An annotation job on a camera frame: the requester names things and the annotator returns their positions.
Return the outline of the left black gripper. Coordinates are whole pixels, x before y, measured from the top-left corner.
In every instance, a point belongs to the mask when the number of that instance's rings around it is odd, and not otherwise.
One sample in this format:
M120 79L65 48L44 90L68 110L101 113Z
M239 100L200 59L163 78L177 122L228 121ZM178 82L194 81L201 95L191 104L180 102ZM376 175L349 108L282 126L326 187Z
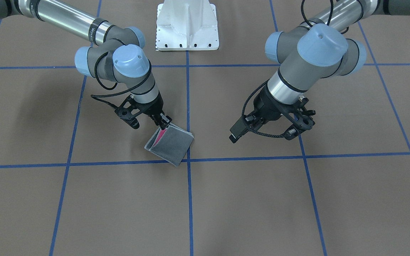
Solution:
M229 139L236 143L246 133L269 138L284 138L293 140L301 133L311 130L315 125L314 110L306 109L308 98L297 99L294 104L284 104L275 100L267 87L258 87L246 99L241 110L241 116L230 128ZM262 133L259 129L270 121L285 117L291 125L281 134Z

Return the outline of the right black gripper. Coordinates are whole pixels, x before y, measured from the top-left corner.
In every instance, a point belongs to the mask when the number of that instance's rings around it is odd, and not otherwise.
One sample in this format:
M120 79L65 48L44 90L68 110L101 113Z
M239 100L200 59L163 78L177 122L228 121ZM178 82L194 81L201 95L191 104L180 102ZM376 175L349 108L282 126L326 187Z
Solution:
M127 97L119 107L115 109L116 115L133 129L139 129L140 123L137 117L141 114L149 116L162 130L168 128L172 118L163 111L164 101L161 94L148 103L139 103L132 97Z

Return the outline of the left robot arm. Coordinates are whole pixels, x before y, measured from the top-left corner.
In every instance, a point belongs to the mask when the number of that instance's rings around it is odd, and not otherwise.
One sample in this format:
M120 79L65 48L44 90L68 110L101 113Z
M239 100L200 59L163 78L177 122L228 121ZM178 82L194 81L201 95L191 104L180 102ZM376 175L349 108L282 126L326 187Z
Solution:
M344 37L348 27L372 15L410 16L410 0L337 0L330 7L291 31L270 34L265 44L268 59L279 64L273 76L252 95L254 109L230 129L236 143L248 132L292 140L311 130L314 110L306 109L306 93L319 79L346 76L366 62L364 45Z

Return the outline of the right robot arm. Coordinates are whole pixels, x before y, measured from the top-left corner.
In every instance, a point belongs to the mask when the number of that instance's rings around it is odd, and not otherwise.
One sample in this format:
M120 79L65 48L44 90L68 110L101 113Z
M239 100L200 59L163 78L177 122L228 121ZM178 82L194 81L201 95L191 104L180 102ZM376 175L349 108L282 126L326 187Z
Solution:
M96 79L108 91L119 83L127 89L107 95L92 95L111 107L133 129L138 115L149 116L162 130L171 118L163 111L163 99L156 86L150 60L144 54L145 37L136 27L120 28L60 0L0 0L0 20L21 15L57 26L83 39L93 47L79 48L76 69Z

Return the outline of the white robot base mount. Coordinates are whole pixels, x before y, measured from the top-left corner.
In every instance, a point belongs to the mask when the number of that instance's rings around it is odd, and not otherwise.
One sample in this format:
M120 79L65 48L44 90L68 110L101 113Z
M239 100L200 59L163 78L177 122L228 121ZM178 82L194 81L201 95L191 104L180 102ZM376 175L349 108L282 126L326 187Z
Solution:
M216 6L208 0L165 0L157 6L155 49L218 50Z

